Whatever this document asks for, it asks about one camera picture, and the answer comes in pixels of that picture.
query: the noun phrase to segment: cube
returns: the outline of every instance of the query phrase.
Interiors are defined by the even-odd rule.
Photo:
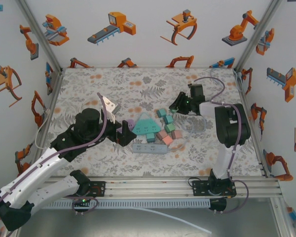
[[[151,143],[151,142],[155,142],[156,139],[154,137],[154,133],[147,133],[146,134],[146,139],[147,139],[147,142],[148,143]]]
[[[159,138],[159,140],[162,140],[166,136],[168,136],[168,134],[167,134],[167,132],[165,130],[162,130],[162,131],[157,133],[157,137]]]
[[[165,117],[163,117],[163,120],[166,124],[173,123],[173,118],[171,115],[166,115]]]
[[[180,139],[180,138],[183,137],[183,136],[182,136],[182,133],[181,133],[180,130],[172,131],[172,132],[171,132],[171,135],[172,135],[172,138],[173,138],[173,139]]]
[[[163,140],[163,142],[167,145],[167,146],[169,146],[171,143],[173,143],[173,139],[169,136],[169,135],[167,135],[165,138],[163,138],[162,139]]]
[[[159,118],[162,118],[167,115],[167,112],[165,109],[160,109],[160,110],[157,110],[157,115]]]
[[[176,130],[176,128],[174,127],[173,123],[167,124],[164,126],[164,129],[166,130],[167,133],[170,133],[174,130]]]

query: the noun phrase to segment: power outlet socket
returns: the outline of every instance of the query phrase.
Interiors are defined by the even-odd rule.
[[[168,146],[163,144],[133,144],[134,153],[146,153],[146,154],[166,154],[168,153]]]

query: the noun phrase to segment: teal power strip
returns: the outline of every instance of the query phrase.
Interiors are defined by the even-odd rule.
[[[145,135],[148,133],[157,133],[160,131],[160,126],[147,113],[142,113],[133,129],[133,133],[136,135]]]
[[[164,144],[133,144],[134,153],[146,153],[146,154],[166,154],[168,153],[168,146]]]

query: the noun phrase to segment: floor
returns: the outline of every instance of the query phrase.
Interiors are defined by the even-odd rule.
[[[75,121],[79,111],[91,107],[101,109],[96,92],[117,101],[121,109],[116,120],[137,121],[146,112],[161,128],[164,121],[156,116],[157,109],[165,108],[174,102],[180,91],[189,93],[187,84],[199,77],[212,75],[220,78],[226,89],[216,98],[217,101],[240,103],[233,72],[230,69],[147,69],[147,68],[105,68],[105,69],[66,69],[60,93],[57,98],[52,122],[47,135],[47,143],[64,132]],[[204,79],[206,99],[217,94],[222,86],[212,79]],[[183,138],[175,140],[170,149],[180,147],[188,136],[182,124],[190,119],[196,131],[204,129],[201,116],[174,114],[176,130],[183,132]],[[216,137],[215,120],[206,117],[206,131],[195,132],[180,150],[165,155],[134,154],[133,143],[146,143],[144,135],[138,136],[130,145],[121,147],[106,139],[101,144],[88,149],[68,166],[57,171],[56,175],[68,175],[80,169],[89,176],[207,176],[213,168],[219,142]],[[232,175],[260,176],[259,163],[251,138],[241,148],[231,171]]]

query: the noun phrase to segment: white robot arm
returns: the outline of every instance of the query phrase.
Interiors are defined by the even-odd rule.
[[[94,187],[90,185],[93,182],[80,170],[71,172],[55,184],[38,188],[61,167],[105,138],[126,146],[137,137],[129,130],[127,121],[123,120],[120,124],[106,117],[106,108],[101,115],[103,123],[99,123],[100,113],[95,109],[88,108],[77,114],[75,124],[58,135],[34,164],[0,189],[0,218],[9,231],[18,229],[31,215],[60,198],[72,195],[96,197]]]

